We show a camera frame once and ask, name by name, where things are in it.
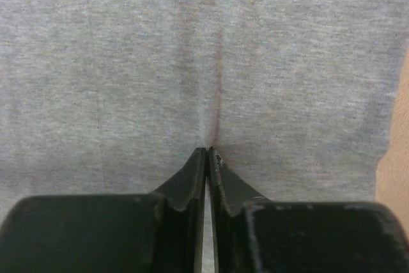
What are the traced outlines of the grey sleeveless shirt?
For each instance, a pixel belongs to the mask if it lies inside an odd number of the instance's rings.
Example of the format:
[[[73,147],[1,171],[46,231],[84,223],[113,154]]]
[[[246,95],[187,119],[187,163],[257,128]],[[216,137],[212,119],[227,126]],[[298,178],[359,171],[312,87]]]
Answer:
[[[281,202],[374,202],[408,0],[1,0],[1,226],[147,194],[206,150]]]

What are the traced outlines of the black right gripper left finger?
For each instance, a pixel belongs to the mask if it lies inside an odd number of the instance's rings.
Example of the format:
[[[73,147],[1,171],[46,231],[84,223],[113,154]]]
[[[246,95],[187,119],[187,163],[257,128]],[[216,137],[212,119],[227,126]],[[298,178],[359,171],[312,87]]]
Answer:
[[[206,150],[147,194],[31,196],[1,226],[2,272],[200,272]]]

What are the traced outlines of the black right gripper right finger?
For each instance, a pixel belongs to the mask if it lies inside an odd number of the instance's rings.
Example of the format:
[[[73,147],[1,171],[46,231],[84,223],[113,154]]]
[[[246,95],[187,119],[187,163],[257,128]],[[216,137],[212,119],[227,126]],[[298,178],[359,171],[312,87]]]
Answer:
[[[281,202],[208,151],[216,272],[407,272],[408,241],[374,202]]]

